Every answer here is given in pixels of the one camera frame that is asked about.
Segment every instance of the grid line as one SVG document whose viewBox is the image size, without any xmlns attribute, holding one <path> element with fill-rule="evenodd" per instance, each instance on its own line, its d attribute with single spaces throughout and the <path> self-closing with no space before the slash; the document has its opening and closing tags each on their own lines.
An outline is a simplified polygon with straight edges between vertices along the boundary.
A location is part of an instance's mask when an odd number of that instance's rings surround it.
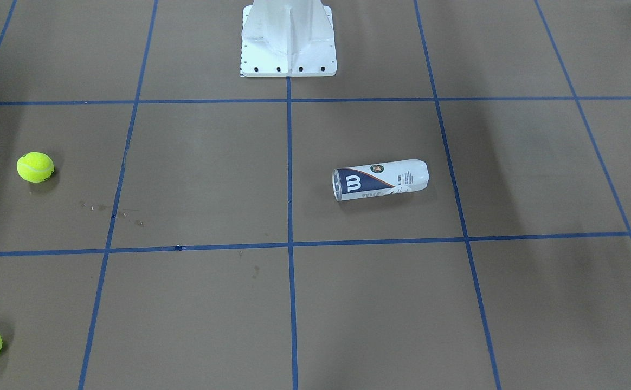
<svg viewBox="0 0 631 390">
<path fill-rule="evenodd" d="M 366 103 L 393 101 L 552 101 L 552 100 L 630 101 L 631 96 L 448 96 L 448 97 L 370 97 L 370 98 L 293 98 L 292 103 Z M 140 99 L 135 100 L 62 100 L 0 101 L 0 106 L 95 106 L 101 104 L 209 104 L 209 103 L 286 103 L 286 99 Z"/>
<path fill-rule="evenodd" d="M 441 106 L 439 101 L 439 94 L 437 93 L 436 83 L 434 80 L 434 68 L 432 67 L 432 61 L 429 57 L 429 49 L 427 47 L 427 38 L 424 34 L 424 25 L 422 24 L 422 16 L 419 11 L 419 3 L 414 0 L 414 8 L 417 14 L 417 24 L 419 25 L 419 34 L 422 40 L 422 48 L 424 49 L 424 57 L 427 61 L 427 70 L 429 71 L 429 82 L 432 84 L 432 92 L 434 94 L 434 105 L 436 109 L 436 115 L 439 118 L 439 128 L 441 136 L 443 138 L 443 148 L 445 149 L 446 159 L 448 163 L 448 171 L 453 183 L 453 191 L 455 193 L 455 200 L 458 208 L 458 216 L 462 227 L 462 237 L 465 242 L 465 250 L 467 251 L 467 260 L 469 261 L 469 269 L 472 273 L 472 282 L 474 282 L 474 293 L 477 296 L 477 305 L 479 307 L 479 315 L 482 321 L 482 327 L 484 328 L 484 338 L 486 339 L 487 352 L 489 353 L 489 359 L 491 361 L 492 373 L 494 375 L 494 383 L 497 390 L 501 390 L 501 377 L 499 375 L 499 368 L 496 362 L 496 356 L 494 355 L 494 345 L 492 343 L 491 331 L 489 330 L 489 322 L 487 321 L 486 311 L 484 309 L 484 299 L 482 298 L 481 287 L 479 285 L 479 277 L 477 276 L 477 269 L 474 266 L 474 255 L 472 254 L 472 245 L 469 241 L 469 234 L 467 234 L 467 224 L 465 224 L 465 213 L 462 211 L 462 202 L 460 200 L 460 192 L 458 190 L 458 182 L 455 177 L 455 169 L 453 168 L 453 160 L 448 146 L 448 138 L 446 137 L 445 125 L 443 123 L 443 114 L 441 113 Z"/>
<path fill-rule="evenodd" d="M 554 53 L 556 54 L 556 57 L 559 60 L 559 64 L 561 65 L 561 70 L 563 71 L 564 76 L 566 77 L 566 82 L 568 82 L 569 89 L 571 89 L 571 94 L 573 94 L 574 101 L 576 102 L 576 105 L 578 106 L 578 111 L 581 114 L 581 119 L 583 119 L 585 130 L 588 131 L 588 137 L 590 138 L 590 142 L 593 144 L 593 149 L 595 150 L 597 159 L 598 161 L 600 161 L 600 167 L 602 168 L 605 178 L 607 179 L 607 183 L 610 186 L 610 190 L 612 192 L 612 196 L 615 198 L 617 207 L 620 210 L 621 219 L 623 220 L 623 223 L 626 227 L 626 232 L 628 233 L 628 236 L 631 239 L 631 225 L 628 221 L 628 218 L 626 217 L 626 212 L 623 209 L 623 205 L 621 205 L 620 197 L 617 193 L 617 189 L 615 188 L 614 182 L 612 181 L 610 172 L 607 170 L 607 165 L 605 164 L 605 160 L 602 158 L 602 154 L 600 153 L 600 148 L 598 147 L 597 141 L 595 140 L 595 136 L 593 135 L 593 129 L 590 128 L 590 123 L 588 122 L 588 118 L 586 117 L 585 111 L 583 110 L 581 99 L 578 97 L 578 94 L 576 94 L 576 89 L 574 88 L 573 82 L 571 81 L 571 77 L 569 76 L 568 70 L 566 70 L 566 65 L 564 63 L 564 60 L 562 59 L 561 54 L 559 53 L 558 47 L 556 47 L 556 41 L 554 40 L 554 36 L 551 34 L 551 30 L 549 29 L 549 24 L 546 21 L 546 17 L 544 16 L 542 7 L 539 5 L 539 0 L 534 0 L 534 2 L 539 12 L 539 17 L 542 19 L 542 22 L 544 24 L 544 29 L 546 30 L 546 34 L 548 35 L 549 41 L 551 42 L 551 46 L 554 49 Z"/>
<path fill-rule="evenodd" d="M 101 303 L 101 295 L 103 292 L 104 281 L 106 278 L 106 269 L 108 266 L 108 258 L 110 254 L 111 244 L 113 241 L 113 233 L 115 230 L 115 216 L 118 214 L 118 203 L 120 202 L 120 193 L 123 190 L 123 178 L 125 178 L 125 162 L 127 160 L 127 153 L 130 150 L 130 140 L 132 140 L 132 132 L 135 126 L 135 118 L 137 116 L 137 108 L 139 106 L 140 94 L 142 93 L 142 83 L 144 82 L 144 72 L 147 66 L 147 57 L 149 56 L 149 48 L 152 44 L 152 33 L 154 32 L 154 21 L 157 17 L 157 8 L 159 6 L 159 0 L 154 0 L 154 6 L 152 8 L 152 15 L 149 22 L 149 30 L 147 31 L 147 40 L 145 43 L 144 55 L 142 56 L 142 64 L 140 65 L 139 79 L 137 81 L 137 91 L 135 92 L 135 103 L 132 106 L 132 114 L 130 115 L 130 125 L 127 129 L 127 139 L 125 140 L 125 150 L 123 151 L 123 160 L 120 163 L 120 174 L 118 175 L 118 186 L 115 189 L 115 200 L 113 202 L 111 221 L 108 228 L 108 235 L 106 239 L 105 252 L 103 253 L 103 259 L 101 260 L 101 271 L 99 273 L 99 280 L 96 288 L 96 295 L 94 298 L 92 309 L 92 320 L 89 324 L 89 331 L 87 336 L 87 345 L 85 347 L 85 355 L 82 359 L 82 371 L 80 372 L 80 382 L 78 390 L 85 388 L 85 381 L 87 380 L 87 370 L 89 357 L 92 353 L 92 343 L 94 333 L 96 330 L 96 321 L 98 318 L 98 309 Z"/>
<path fill-rule="evenodd" d="M 496 242 L 519 241 L 534 239 L 577 239 L 577 238 L 603 238 L 603 237 L 627 237 L 628 232 L 584 232 L 584 233 L 554 233 L 543 235 L 506 235 L 506 236 L 469 236 L 470 242 Z M 295 241 L 291 243 L 294 248 L 307 248 L 314 246 L 353 246 L 353 245 L 404 245 L 404 244 L 439 244 L 444 242 L 464 242 L 464 237 L 429 237 L 410 239 L 357 239 L 357 240 L 331 240 L 331 241 Z M 142 254 L 143 252 L 174 252 L 177 250 L 202 251 L 202 250 L 229 250 L 229 249 L 263 249 L 263 248 L 288 248 L 289 242 L 259 242 L 253 244 L 209 244 L 209 245 L 184 245 L 184 246 L 132 246 L 119 248 L 90 248 L 90 249 L 52 249 L 52 250 L 13 250 L 0 251 L 0 257 L 26 257 L 26 256 L 54 256 L 54 255 L 90 255 L 90 254 Z"/>
<path fill-rule="evenodd" d="M 288 252 L 289 252 L 289 303 L 291 313 L 291 386 L 293 390 L 299 388 L 299 363 L 298 363 L 298 339 L 296 335 L 296 275 L 294 271 L 294 219 L 293 219 L 293 161 L 291 148 L 291 78 L 286 78 L 286 160 L 287 160 L 287 180 L 286 180 L 286 207 L 287 207 L 287 230 L 288 230 Z"/>
</svg>

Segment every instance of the floor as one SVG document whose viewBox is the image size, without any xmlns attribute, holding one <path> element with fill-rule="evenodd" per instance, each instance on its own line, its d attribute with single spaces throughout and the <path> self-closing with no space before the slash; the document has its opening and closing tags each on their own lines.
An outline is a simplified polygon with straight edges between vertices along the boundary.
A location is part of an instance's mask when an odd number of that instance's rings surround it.
<svg viewBox="0 0 631 390">
<path fill-rule="evenodd" d="M 248 3 L 0 0 L 0 389 L 631 389 L 631 0 L 328 0 L 312 79 Z"/>
</svg>

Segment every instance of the white metal base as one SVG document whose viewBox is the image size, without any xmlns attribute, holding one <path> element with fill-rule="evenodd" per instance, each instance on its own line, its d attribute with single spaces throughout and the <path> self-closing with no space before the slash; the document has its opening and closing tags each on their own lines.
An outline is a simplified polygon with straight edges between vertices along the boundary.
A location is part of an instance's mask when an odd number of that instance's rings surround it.
<svg viewBox="0 0 631 390">
<path fill-rule="evenodd" d="M 253 22 L 253 26 L 256 23 L 259 24 L 259 28 L 246 31 L 246 21 L 253 7 L 254 5 L 249 5 L 243 8 L 242 77 L 323 77 L 335 75 L 337 57 L 330 7 L 323 5 L 323 12 L 330 22 L 326 28 L 330 30 L 320 33 L 318 31 L 312 33 L 312 30 L 323 29 L 325 22 L 320 26 L 311 24 L 311 20 L 306 20 L 306 23 L 301 24 L 295 23 L 295 19 L 302 15 L 295 17 L 293 9 L 289 7 L 280 10 L 284 12 L 283 15 L 266 16 L 262 13 L 255 15 L 251 22 Z M 278 27 L 274 24 L 266 27 L 266 24 L 273 23 L 275 18 L 283 20 L 283 24 Z M 312 35 L 320 35 L 320 37 L 312 39 Z"/>
</svg>

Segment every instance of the wilson tennis ball can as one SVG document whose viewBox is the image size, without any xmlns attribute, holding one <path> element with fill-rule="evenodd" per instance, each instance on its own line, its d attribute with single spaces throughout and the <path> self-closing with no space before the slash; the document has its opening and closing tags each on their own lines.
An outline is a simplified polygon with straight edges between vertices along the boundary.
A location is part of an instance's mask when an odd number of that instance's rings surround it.
<svg viewBox="0 0 631 390">
<path fill-rule="evenodd" d="M 415 192 L 424 190 L 428 183 L 429 169 L 422 160 L 350 166 L 332 173 L 332 189 L 337 202 Z"/>
</svg>

